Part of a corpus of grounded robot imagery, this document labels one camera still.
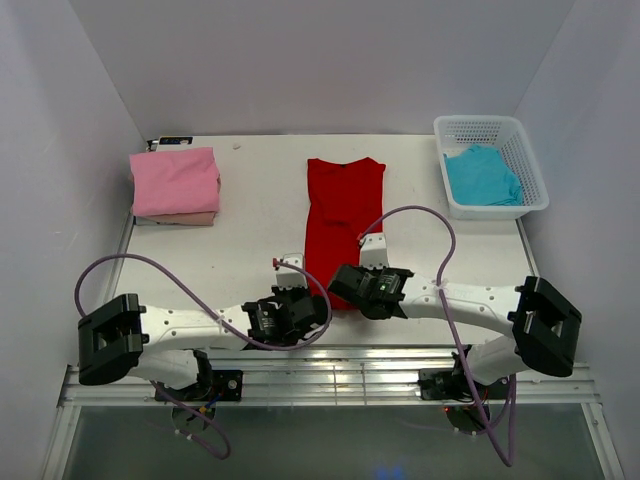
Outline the red t shirt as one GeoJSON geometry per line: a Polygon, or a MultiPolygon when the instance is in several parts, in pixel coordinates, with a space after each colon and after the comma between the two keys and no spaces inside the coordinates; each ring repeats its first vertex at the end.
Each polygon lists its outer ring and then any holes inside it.
{"type": "Polygon", "coordinates": [[[383,214],[385,169],[369,157],[346,164],[307,162],[305,267],[322,287],[340,266],[359,263],[358,238],[383,214]]]}

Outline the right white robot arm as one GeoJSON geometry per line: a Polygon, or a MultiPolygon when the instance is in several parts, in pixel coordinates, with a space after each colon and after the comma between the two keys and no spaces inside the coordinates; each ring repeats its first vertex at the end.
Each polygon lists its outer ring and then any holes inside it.
{"type": "Polygon", "coordinates": [[[328,290],[370,320],[450,319],[496,333],[463,348],[466,363],[452,371],[451,382],[464,397],[525,370],[573,374],[582,315],[541,277],[519,286],[439,285],[406,269],[343,265],[328,290]]]}

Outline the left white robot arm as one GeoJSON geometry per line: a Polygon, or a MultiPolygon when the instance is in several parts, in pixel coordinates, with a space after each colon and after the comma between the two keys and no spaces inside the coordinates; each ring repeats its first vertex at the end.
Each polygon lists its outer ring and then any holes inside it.
{"type": "Polygon", "coordinates": [[[304,287],[225,309],[175,310],[120,295],[78,323],[79,381],[102,386],[133,376],[201,399],[213,389],[210,350],[286,351],[320,332],[328,306],[304,287]]]}

